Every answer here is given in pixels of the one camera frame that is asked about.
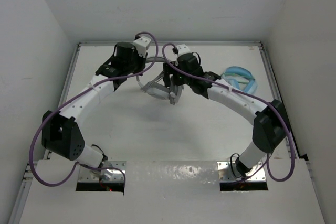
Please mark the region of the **white grey headphones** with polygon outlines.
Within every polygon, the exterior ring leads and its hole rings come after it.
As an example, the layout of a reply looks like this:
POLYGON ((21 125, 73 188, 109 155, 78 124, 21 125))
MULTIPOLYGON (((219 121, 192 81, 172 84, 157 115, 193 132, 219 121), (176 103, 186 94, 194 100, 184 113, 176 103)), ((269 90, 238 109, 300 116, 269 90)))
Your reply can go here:
POLYGON ((159 81, 163 79, 163 77, 164 74, 162 71, 158 76, 149 81, 147 84, 142 84, 140 82, 139 76, 136 77, 136 80, 142 92, 147 93, 156 99, 169 100, 170 104, 176 105, 182 95, 184 86, 175 85, 173 78, 171 77, 169 78, 169 87, 165 87, 164 85, 159 84, 159 81))

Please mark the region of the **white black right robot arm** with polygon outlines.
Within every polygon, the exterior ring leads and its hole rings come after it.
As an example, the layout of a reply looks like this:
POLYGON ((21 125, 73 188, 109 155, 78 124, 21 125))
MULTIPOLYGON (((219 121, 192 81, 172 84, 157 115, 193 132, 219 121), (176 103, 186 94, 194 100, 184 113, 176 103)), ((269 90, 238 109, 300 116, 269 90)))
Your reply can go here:
POLYGON ((267 102, 234 88, 216 73, 205 72, 192 53, 168 61, 164 73, 172 76, 176 85, 188 85, 194 93, 226 106, 253 126, 251 143, 236 159, 236 170, 241 176, 246 176, 290 136, 288 117, 280 101, 267 102))

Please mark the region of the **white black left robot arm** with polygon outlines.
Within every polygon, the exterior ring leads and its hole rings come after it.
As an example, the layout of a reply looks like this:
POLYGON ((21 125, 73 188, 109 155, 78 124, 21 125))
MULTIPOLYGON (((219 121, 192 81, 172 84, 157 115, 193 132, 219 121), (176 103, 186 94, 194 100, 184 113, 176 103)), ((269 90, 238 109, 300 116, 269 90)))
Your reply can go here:
POLYGON ((142 36, 133 42, 119 42, 113 55, 95 72, 84 88, 86 94, 57 112, 42 130, 42 145, 70 161, 98 168, 104 155, 85 143, 81 133, 89 113, 126 80, 126 76, 145 68, 151 40, 142 36))

